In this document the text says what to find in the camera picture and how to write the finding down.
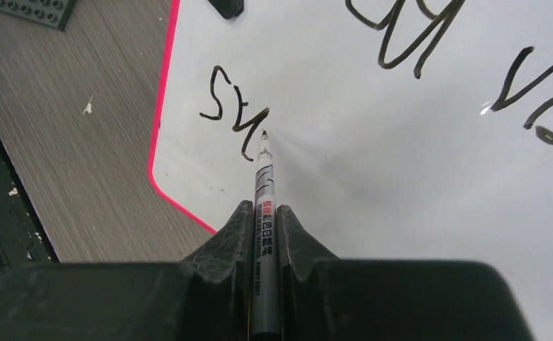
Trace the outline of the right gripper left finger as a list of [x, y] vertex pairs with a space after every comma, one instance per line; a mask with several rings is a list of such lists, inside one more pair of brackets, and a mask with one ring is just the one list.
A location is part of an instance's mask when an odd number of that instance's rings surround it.
[[253, 205], [179, 262], [23, 266], [0, 280], [0, 340], [246, 340]]

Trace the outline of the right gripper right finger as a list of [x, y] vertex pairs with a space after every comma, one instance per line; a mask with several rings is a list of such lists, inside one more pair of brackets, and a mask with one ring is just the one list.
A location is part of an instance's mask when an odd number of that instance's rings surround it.
[[276, 226], [286, 340], [531, 340], [503, 277], [457, 260], [341, 259], [287, 205]]

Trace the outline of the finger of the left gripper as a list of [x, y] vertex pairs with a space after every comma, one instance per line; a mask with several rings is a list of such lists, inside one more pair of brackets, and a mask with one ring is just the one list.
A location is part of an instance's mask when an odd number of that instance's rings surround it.
[[244, 0], [209, 0], [209, 3], [225, 19], [232, 19], [244, 11]]

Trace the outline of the black whiteboard marker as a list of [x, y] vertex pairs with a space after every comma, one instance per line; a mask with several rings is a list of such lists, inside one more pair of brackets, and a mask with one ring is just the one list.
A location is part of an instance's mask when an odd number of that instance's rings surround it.
[[268, 134], [258, 145], [254, 197], [254, 267], [250, 340], [282, 340], [278, 238], [275, 227], [275, 180]]

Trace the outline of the pink framed whiteboard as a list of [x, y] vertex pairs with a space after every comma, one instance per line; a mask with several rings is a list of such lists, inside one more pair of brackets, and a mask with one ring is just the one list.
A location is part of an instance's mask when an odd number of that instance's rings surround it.
[[553, 340], [553, 1], [173, 1], [156, 190], [220, 229], [263, 132], [332, 251], [484, 261]]

